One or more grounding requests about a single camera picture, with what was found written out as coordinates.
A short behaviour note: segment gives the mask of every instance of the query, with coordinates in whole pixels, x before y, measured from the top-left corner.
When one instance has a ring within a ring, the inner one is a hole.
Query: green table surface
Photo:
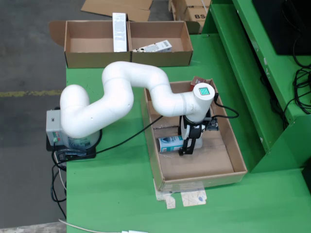
[[[213,78],[224,105],[239,111],[231,120],[247,167],[263,152],[218,35],[191,36],[190,67],[166,67],[171,82],[193,76]],[[67,69],[67,85],[83,86],[96,101],[103,96],[103,69]],[[134,88],[130,113],[103,129],[97,150],[115,145],[143,128],[141,88]],[[67,221],[84,228],[120,232],[311,232],[311,196],[299,169],[247,174],[237,184],[206,189],[207,203],[183,207],[174,193],[175,209],[157,201],[144,134],[95,159],[68,163]],[[69,233],[81,232],[67,227]]]

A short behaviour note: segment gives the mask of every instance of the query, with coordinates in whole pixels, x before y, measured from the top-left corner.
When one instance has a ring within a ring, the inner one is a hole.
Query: white product box
[[[112,13],[113,24],[113,51],[126,52],[126,14]]]
[[[152,45],[141,47],[133,50],[133,52],[171,52],[172,46],[168,40],[164,40]]]

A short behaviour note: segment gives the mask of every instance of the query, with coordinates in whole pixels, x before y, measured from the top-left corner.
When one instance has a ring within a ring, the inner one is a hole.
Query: can
[[[159,152],[169,152],[174,150],[179,150],[184,145],[184,140],[181,136],[173,136],[173,137],[162,137],[159,138]],[[192,139],[188,141],[188,147],[191,145]],[[201,148],[203,145],[202,138],[198,138],[195,141],[194,148]]]

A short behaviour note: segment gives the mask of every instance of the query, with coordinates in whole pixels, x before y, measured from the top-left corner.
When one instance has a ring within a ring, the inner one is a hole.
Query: small red object
[[[192,91],[194,86],[197,85],[198,83],[207,83],[207,80],[206,79],[202,79],[202,78],[200,78],[198,76],[194,76],[193,80],[190,83],[190,91]]]

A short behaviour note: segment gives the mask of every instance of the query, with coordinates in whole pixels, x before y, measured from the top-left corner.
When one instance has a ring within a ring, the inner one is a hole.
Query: wire bundle
[[[296,57],[296,54],[295,54],[295,47],[296,47],[296,44],[297,44],[297,41],[302,37],[302,32],[299,28],[297,28],[287,17],[286,17],[286,14],[284,12],[284,5],[282,5],[282,13],[283,13],[283,16],[284,18],[286,19],[286,21],[289,23],[290,26],[292,26],[297,32],[298,32],[298,37],[297,39],[295,40],[294,44],[293,44],[293,59],[294,61],[296,62],[296,64],[298,66],[300,66],[301,68],[298,69],[296,71],[296,74],[295,74],[295,78],[294,78],[294,81],[293,81],[293,86],[294,86],[294,98],[291,99],[287,105],[285,106],[284,108],[284,111],[283,111],[283,115],[282,115],[282,118],[283,118],[283,122],[284,122],[284,129],[288,126],[288,122],[286,120],[286,117],[285,117],[285,112],[288,108],[288,105],[294,100],[295,101],[295,104],[300,107],[300,109],[306,113],[306,114],[310,114],[309,110],[311,109],[311,104],[307,104],[307,103],[303,103],[302,101],[300,101],[300,98],[311,93],[311,91],[308,91],[302,95],[298,95],[298,90],[300,88],[303,88],[303,87],[306,87],[306,86],[310,86],[311,87],[311,64],[308,64],[308,65],[304,65],[302,63],[300,63]]]

